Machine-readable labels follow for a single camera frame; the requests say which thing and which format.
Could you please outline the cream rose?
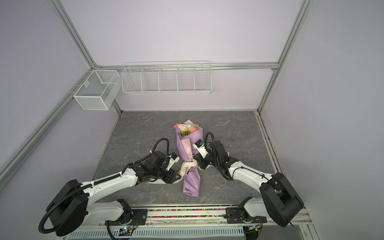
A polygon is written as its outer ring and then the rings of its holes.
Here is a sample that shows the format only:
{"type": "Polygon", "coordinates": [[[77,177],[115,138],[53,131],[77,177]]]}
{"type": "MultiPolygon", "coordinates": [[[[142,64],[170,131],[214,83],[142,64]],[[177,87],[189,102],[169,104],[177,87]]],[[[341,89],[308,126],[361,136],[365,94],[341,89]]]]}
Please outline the cream rose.
{"type": "Polygon", "coordinates": [[[193,128],[190,124],[179,124],[178,125],[178,128],[182,131],[182,132],[190,132],[191,128],[193,128]]]}

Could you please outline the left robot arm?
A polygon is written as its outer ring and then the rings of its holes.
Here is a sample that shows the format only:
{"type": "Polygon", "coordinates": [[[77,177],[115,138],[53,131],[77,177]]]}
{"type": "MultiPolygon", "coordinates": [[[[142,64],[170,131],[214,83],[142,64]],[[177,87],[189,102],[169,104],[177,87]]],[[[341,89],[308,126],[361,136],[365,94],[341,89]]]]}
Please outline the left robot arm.
{"type": "Polygon", "coordinates": [[[90,182],[67,182],[48,205],[38,231],[64,237],[83,224],[96,222],[105,222],[107,227],[115,224],[135,229],[140,224],[140,218],[126,200],[117,199],[105,205],[98,201],[141,183],[175,183],[181,175],[172,167],[179,159],[176,153],[162,153],[153,148],[147,156],[125,165],[115,174],[90,182]]]}

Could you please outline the pink purple wrapping paper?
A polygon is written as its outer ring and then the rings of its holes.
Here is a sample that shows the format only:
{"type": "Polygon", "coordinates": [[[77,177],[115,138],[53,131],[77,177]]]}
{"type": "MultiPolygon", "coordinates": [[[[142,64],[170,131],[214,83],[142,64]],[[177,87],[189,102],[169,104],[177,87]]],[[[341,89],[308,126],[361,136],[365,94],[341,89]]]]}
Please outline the pink purple wrapping paper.
{"type": "Polygon", "coordinates": [[[179,171],[184,181],[183,193],[191,197],[200,196],[201,177],[198,163],[193,158],[199,151],[194,148],[198,140],[203,139],[203,128],[188,120],[183,124],[174,125],[177,141],[177,150],[180,158],[184,161],[179,171]]]}

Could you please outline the pink spray rose stem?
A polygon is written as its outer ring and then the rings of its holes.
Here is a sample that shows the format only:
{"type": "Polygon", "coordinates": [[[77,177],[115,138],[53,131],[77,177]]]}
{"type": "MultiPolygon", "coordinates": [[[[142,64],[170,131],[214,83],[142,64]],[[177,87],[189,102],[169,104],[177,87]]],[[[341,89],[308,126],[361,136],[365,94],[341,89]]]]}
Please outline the pink spray rose stem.
{"type": "Polygon", "coordinates": [[[199,129],[199,125],[198,124],[190,124],[190,134],[197,131],[199,129]]]}

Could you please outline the cream printed ribbon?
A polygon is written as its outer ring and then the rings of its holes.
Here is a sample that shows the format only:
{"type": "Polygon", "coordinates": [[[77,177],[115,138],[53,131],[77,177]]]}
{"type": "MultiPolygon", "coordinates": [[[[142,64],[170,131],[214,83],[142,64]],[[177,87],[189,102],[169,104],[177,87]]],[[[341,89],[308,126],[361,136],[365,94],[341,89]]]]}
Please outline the cream printed ribbon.
{"type": "Polygon", "coordinates": [[[177,173],[177,176],[176,176],[175,179],[173,179],[173,180],[171,180],[170,178],[168,178],[166,180],[158,179],[158,180],[150,181],[150,184],[164,185],[164,184],[176,184],[176,183],[179,183],[179,182],[181,182],[184,179],[184,177],[187,174],[187,171],[189,171],[192,167],[197,167],[197,166],[198,166],[198,163],[197,163],[196,160],[192,160],[191,162],[183,162],[183,164],[181,166],[181,169],[177,173]]]}

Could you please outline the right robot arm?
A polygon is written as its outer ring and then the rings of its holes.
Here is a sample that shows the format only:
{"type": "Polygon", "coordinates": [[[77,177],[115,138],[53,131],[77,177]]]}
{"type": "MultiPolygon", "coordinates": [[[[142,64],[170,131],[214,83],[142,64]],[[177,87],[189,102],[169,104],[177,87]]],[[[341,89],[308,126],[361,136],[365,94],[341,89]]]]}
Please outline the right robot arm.
{"type": "Polygon", "coordinates": [[[193,144],[193,148],[199,152],[194,156],[198,167],[204,170],[213,166],[226,180],[238,180],[252,187],[261,194],[271,219],[281,227],[289,225],[305,205],[287,177],[280,172],[268,174],[246,166],[230,157],[211,132],[206,134],[208,136],[212,138],[208,146],[201,139],[193,144]]]}

